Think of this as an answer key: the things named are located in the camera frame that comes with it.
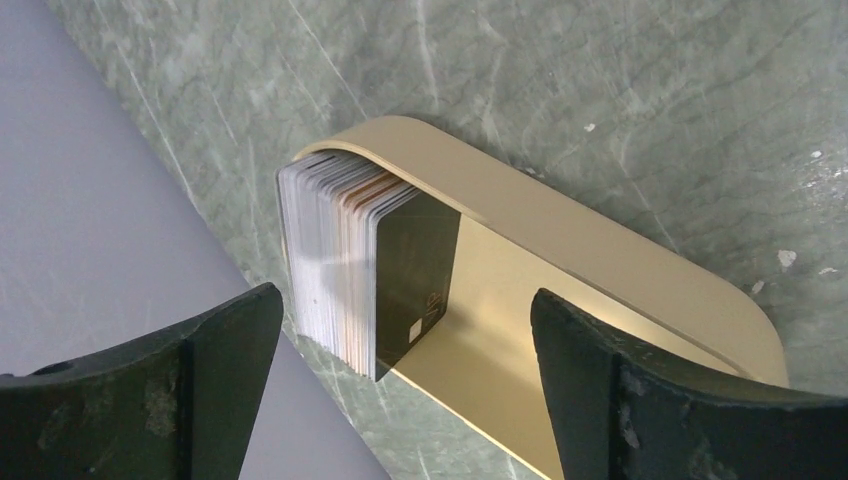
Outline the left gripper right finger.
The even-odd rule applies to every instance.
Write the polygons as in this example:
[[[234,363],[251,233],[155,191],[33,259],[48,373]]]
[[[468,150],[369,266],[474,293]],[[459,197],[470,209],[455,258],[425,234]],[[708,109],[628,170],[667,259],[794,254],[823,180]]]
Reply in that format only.
[[[843,479],[847,401],[727,374],[547,289],[532,336],[568,479]]]

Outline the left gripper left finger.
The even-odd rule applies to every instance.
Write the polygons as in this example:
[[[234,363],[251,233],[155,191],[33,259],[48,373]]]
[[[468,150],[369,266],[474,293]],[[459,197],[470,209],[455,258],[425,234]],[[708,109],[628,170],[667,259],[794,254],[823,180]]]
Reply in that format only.
[[[5,479],[236,479],[281,334],[271,283],[86,356],[1,378]]]

